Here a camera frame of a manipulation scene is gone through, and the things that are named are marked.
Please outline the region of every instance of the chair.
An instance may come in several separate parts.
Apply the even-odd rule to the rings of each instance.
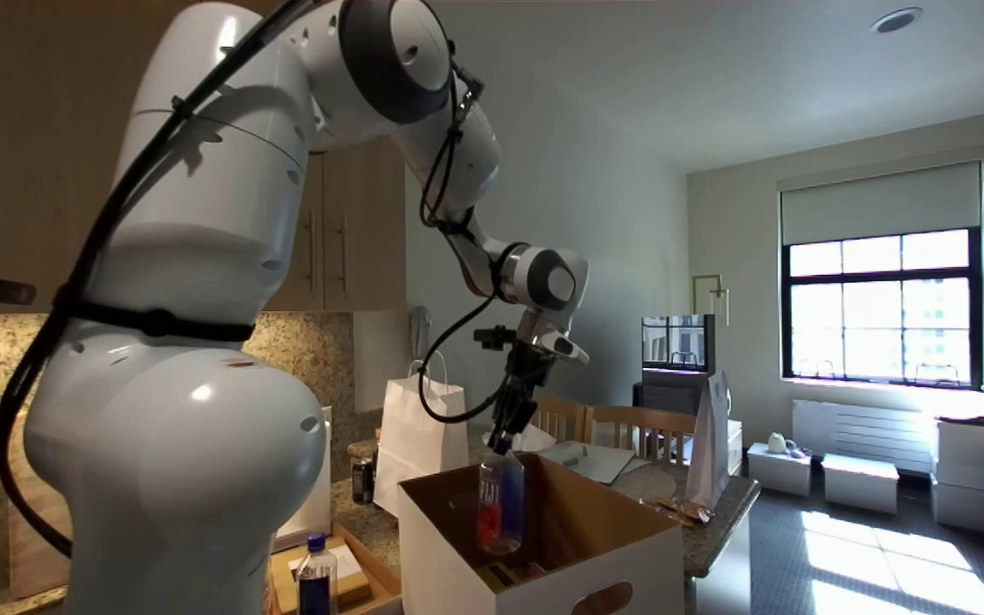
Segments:
[[[535,396],[532,426],[556,439],[589,439],[592,410],[568,396]]]
[[[694,413],[657,407],[592,407],[592,439],[629,447],[638,456],[663,464],[691,464],[687,439],[694,436]]]

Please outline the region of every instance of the window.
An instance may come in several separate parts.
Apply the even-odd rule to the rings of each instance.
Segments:
[[[961,181],[965,192],[940,192],[944,185],[927,196],[909,192],[932,202],[907,202],[907,216],[887,213],[900,202],[883,205],[891,202],[886,197],[891,181],[911,189],[911,175],[901,175],[782,196],[782,376],[980,390],[976,164],[965,175],[950,167],[920,176],[924,185]],[[945,213],[936,196],[970,197],[970,205]]]

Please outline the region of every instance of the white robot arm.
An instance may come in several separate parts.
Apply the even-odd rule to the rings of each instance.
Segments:
[[[425,0],[285,4],[271,21],[189,5],[149,59],[113,213],[0,404],[0,475],[73,550],[70,610],[255,610],[273,528],[320,464],[314,393],[239,352],[281,288],[310,150],[391,134],[427,176],[442,230],[483,298],[526,305],[495,401],[495,451],[526,426],[568,337],[583,258],[489,238],[473,205],[495,175],[480,85]],[[25,505],[2,439],[73,508],[73,543]]]

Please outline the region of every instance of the bottle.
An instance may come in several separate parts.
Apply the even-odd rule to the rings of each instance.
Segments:
[[[526,514],[526,464],[505,451],[489,451],[480,464],[480,513],[475,535],[491,558],[515,553],[523,548]]]
[[[326,532],[308,535],[308,558],[298,562],[298,615],[335,615],[337,559],[326,548]]]

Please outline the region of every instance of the floor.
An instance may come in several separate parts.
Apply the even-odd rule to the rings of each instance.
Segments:
[[[907,480],[900,513],[773,494],[751,508],[755,615],[984,615],[984,532],[932,524],[928,484]]]

